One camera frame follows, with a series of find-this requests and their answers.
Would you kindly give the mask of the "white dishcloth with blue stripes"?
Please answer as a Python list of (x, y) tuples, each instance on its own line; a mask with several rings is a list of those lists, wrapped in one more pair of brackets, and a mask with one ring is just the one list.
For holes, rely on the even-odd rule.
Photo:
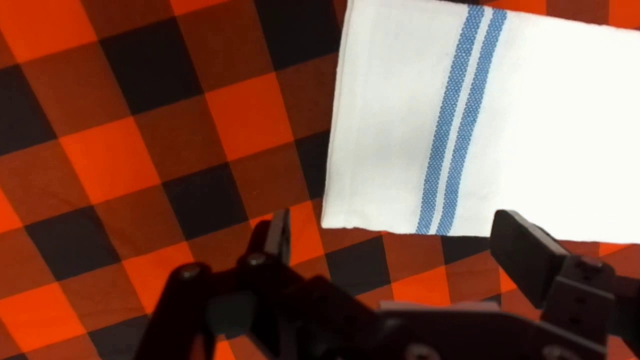
[(640, 30), (347, 0), (321, 226), (640, 244)]

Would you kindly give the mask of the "orange and black checkered tablecloth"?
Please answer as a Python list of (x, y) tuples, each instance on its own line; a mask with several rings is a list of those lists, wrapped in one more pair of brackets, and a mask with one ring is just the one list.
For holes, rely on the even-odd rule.
[(371, 308), (536, 321), (486, 238), (322, 227), (350, 17), (432, 2), (640, 31), (640, 0), (0, 0), (0, 360), (133, 360), (169, 274), (282, 208), (293, 269)]

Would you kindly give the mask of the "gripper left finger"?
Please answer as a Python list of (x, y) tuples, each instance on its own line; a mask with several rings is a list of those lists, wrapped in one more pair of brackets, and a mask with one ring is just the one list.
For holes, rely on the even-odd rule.
[(254, 228), (233, 268), (176, 267), (134, 360), (213, 360), (219, 335), (249, 337), (267, 360), (380, 360), (376, 313), (291, 268), (290, 244), (285, 209)]

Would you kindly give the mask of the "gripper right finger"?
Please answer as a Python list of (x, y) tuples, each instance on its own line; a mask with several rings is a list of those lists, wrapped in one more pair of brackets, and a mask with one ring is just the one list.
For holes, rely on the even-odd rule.
[(497, 210), (489, 250), (536, 309), (531, 360), (607, 360), (618, 337), (640, 360), (640, 279), (568, 251), (514, 210)]

